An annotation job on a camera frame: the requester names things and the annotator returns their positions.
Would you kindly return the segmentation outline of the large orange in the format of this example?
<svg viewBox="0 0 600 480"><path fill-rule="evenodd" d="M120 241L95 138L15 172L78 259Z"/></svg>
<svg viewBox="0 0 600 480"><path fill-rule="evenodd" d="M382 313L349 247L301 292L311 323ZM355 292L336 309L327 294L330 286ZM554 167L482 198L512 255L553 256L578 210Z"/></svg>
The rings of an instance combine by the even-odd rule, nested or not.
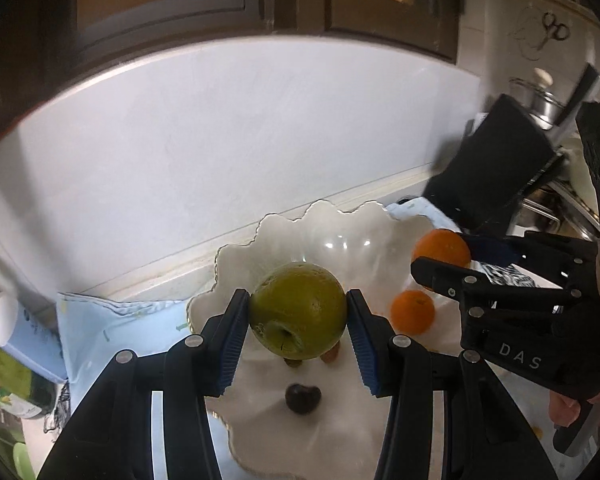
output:
<svg viewBox="0 0 600 480"><path fill-rule="evenodd" d="M463 237L447 229L432 230L416 243L412 260L420 257L461 268L469 268L471 264L471 253Z"/></svg>

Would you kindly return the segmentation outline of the red grape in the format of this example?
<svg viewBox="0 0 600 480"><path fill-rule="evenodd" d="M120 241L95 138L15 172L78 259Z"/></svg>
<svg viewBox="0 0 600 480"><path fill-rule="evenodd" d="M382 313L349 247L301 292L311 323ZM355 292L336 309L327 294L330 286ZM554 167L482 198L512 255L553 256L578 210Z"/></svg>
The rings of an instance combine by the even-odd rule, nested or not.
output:
<svg viewBox="0 0 600 480"><path fill-rule="evenodd" d="M340 342L337 342L331 349L329 349L328 351L323 353L320 356L320 359L326 364L335 362L336 359L338 358L339 350L340 350Z"/></svg>
<svg viewBox="0 0 600 480"><path fill-rule="evenodd" d="M287 358L284 358L284 362L287 366L292 367L292 368L297 368L303 364L302 360L292 360L292 359L287 359Z"/></svg>

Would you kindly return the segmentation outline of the dark round plum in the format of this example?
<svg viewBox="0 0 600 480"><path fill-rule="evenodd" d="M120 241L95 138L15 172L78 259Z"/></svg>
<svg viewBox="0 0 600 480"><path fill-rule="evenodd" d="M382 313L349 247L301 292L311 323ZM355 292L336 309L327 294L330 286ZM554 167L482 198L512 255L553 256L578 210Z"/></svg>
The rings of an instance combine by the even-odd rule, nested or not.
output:
<svg viewBox="0 0 600 480"><path fill-rule="evenodd" d="M309 415L316 410L322 400L321 389L317 386L291 384L285 391L287 408L298 415Z"/></svg>

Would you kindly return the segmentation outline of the green apple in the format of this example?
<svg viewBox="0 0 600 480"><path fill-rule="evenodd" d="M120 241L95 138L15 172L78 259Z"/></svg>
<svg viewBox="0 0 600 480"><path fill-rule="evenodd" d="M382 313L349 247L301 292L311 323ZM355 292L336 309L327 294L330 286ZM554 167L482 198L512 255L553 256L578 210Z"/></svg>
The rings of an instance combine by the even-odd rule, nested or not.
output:
<svg viewBox="0 0 600 480"><path fill-rule="evenodd" d="M268 351L291 361L315 359L340 341L347 322L346 293L329 270L292 262L257 286L248 314L253 335Z"/></svg>

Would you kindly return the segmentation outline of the small tangerine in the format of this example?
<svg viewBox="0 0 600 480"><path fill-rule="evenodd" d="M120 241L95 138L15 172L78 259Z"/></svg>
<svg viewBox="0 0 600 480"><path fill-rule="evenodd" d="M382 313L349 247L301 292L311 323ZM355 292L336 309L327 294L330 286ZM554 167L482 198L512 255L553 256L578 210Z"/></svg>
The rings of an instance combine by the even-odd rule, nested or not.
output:
<svg viewBox="0 0 600 480"><path fill-rule="evenodd" d="M421 290L404 290L393 299L389 314L390 323L397 333L417 336L426 333L434 324L436 307Z"/></svg>

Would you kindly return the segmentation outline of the light blue patterned cloth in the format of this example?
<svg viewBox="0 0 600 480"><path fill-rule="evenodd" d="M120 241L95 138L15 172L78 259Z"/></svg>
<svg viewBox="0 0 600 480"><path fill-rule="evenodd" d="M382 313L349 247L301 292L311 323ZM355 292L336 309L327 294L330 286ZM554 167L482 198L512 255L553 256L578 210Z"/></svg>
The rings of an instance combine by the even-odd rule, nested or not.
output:
<svg viewBox="0 0 600 480"><path fill-rule="evenodd" d="M187 307L211 288L215 253L230 240L244 240L255 227L224 236L220 246L130 287L107 285L84 295L60 295L57 318L72 403L82 401L118 351L159 353L193 333Z"/></svg>

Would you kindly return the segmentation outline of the green package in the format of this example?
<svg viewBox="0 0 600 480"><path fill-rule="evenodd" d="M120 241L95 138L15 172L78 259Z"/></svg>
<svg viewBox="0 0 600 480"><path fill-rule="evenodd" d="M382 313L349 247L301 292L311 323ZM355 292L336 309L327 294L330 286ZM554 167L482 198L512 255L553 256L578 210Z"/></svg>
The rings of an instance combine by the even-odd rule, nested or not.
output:
<svg viewBox="0 0 600 480"><path fill-rule="evenodd" d="M0 408L28 419L50 414L56 387L0 348Z"/></svg>

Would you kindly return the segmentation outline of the black knife block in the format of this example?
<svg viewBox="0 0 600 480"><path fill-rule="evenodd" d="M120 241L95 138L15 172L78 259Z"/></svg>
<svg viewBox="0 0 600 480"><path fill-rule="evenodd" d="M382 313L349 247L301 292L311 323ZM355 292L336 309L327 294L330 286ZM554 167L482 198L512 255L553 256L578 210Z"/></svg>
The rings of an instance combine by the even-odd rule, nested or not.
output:
<svg viewBox="0 0 600 480"><path fill-rule="evenodd" d="M424 197L469 234L507 233L524 192L556 158L543 130L502 94Z"/></svg>

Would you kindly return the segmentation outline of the white scalloped ceramic bowl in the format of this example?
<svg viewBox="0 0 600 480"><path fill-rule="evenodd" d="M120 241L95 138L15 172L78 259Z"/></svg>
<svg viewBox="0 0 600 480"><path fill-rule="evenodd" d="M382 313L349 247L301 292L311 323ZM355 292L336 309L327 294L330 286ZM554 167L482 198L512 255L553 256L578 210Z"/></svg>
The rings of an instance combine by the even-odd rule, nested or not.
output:
<svg viewBox="0 0 600 480"><path fill-rule="evenodd" d="M320 200L297 219L269 214L244 240L215 253L213 283L189 301L188 324L199 332L222 313L238 288L255 289L291 262L317 264L344 289L359 289L370 310L384 315L392 300L414 287L410 274L416 243L451 220L428 200L365 203L343 212ZM317 386L314 412L287 408L291 384ZM213 444L227 479L369 479L379 458L389 414L388 399L363 385L352 344L343 339L338 358L289 367L253 336L242 348L232 384L207 402Z"/></svg>

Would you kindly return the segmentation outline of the white blue bottle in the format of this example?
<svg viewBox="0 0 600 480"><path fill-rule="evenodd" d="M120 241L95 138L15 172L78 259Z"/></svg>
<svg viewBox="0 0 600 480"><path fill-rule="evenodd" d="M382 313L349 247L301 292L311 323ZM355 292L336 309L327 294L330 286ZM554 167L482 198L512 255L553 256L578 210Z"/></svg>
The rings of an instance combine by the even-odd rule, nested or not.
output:
<svg viewBox="0 0 600 480"><path fill-rule="evenodd" d="M58 336L7 292L0 292L0 348L54 384L68 380Z"/></svg>

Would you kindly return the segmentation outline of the steel pot with lid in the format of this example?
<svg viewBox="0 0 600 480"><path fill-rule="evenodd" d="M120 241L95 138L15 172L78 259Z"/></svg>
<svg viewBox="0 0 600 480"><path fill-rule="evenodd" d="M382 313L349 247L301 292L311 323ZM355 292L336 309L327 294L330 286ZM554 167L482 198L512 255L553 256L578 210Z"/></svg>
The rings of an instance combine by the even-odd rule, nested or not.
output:
<svg viewBox="0 0 600 480"><path fill-rule="evenodd" d="M554 79L549 72L535 67L530 80L510 78L508 84L509 94L541 129L550 130L554 127L564 106L550 91Z"/></svg>

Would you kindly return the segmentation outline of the red grape in bowl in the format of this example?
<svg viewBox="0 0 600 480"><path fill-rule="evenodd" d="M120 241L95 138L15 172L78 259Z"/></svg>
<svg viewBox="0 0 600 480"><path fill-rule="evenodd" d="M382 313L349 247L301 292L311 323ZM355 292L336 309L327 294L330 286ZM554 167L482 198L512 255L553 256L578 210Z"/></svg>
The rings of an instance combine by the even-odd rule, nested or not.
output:
<svg viewBox="0 0 600 480"><path fill-rule="evenodd" d="M292 367L292 368L297 368L303 364L302 360L292 360L292 359L287 359L287 358L284 358L284 362L287 366Z"/></svg>

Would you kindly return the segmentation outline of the hanging scissors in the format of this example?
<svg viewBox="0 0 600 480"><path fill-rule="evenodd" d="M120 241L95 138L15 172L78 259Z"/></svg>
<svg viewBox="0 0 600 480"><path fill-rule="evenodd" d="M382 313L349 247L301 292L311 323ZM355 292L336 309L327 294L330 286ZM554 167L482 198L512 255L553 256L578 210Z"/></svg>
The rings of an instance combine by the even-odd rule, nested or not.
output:
<svg viewBox="0 0 600 480"><path fill-rule="evenodd" d="M544 29L544 36L535 47L535 50L538 52L542 51L548 42L562 42L567 40L571 35L569 26L558 21L557 16L553 12L545 12L542 15L541 24Z"/></svg>

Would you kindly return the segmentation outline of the dark wooden cabinet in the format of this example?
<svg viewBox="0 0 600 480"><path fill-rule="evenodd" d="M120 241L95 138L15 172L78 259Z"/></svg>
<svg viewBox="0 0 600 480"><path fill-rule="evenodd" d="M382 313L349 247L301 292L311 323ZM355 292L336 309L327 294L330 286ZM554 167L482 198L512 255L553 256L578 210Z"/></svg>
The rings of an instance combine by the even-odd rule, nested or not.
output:
<svg viewBox="0 0 600 480"><path fill-rule="evenodd" d="M0 140L61 92L141 56L260 35L457 59L465 0L0 0Z"/></svg>

